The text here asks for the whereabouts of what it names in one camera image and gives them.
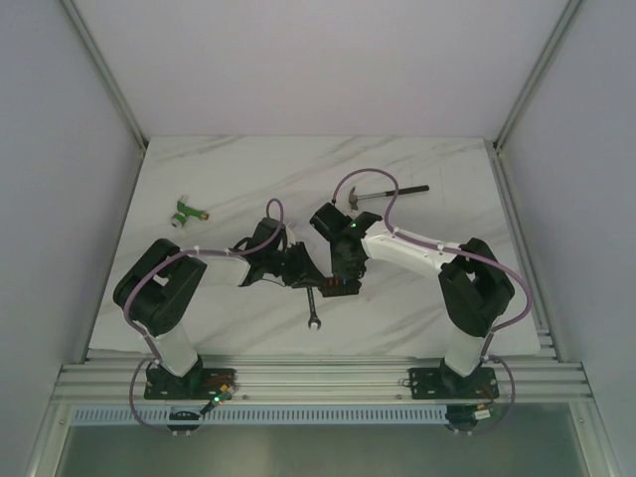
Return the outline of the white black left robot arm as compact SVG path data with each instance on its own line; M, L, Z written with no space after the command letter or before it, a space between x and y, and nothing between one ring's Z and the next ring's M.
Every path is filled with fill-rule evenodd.
M262 219L250 237L224 250L182 250L166 238L154 241L117 283L113 301L168 372L167 387L180 399L196 397L204 383L195 369L200 356L181 320L205 275L214 284L236 287L268 276L289 288L314 288L325 281L305 244L291 242L286 226L272 218Z

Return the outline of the black fuse box base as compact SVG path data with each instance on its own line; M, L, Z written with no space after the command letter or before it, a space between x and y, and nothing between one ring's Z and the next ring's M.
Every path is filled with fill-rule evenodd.
M331 288L324 288L324 283L326 280L342 280L342 286L338 287L331 287ZM348 283L346 286L343 286L343 279L347 279ZM352 295L358 295L362 286L362 283L355 278L339 278L336 276L332 276L329 278L326 278L325 281L318 287L319 292L321 293L321 295L324 298L334 298L334 297L344 297L344 296L352 296Z

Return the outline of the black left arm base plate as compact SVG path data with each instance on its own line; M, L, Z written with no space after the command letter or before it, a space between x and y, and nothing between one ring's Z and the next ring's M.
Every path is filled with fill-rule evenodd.
M146 370L144 398L148 400L205 400L230 388L236 381L233 369L201 368L175 377L163 368Z

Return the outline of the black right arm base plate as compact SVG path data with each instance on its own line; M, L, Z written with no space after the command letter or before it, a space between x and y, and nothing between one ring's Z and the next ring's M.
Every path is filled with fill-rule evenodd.
M468 377L461 377L444 364L433 368L411 368L407 383L413 399L485 399L500 396L495 371L478 367Z

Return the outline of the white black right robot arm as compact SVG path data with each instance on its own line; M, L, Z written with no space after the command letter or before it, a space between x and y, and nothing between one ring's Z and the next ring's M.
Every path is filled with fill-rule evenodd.
M377 214L363 212L351 218L332 203L323 205L309 224L330 248L332 276L320 287L325 297L358 293L369 260L438 280L455 330L439 369L427 379L432 395L470 398L490 383L490 376L479 371L483 347L515 289L486 243L473 238L466 244L445 245L409 237Z

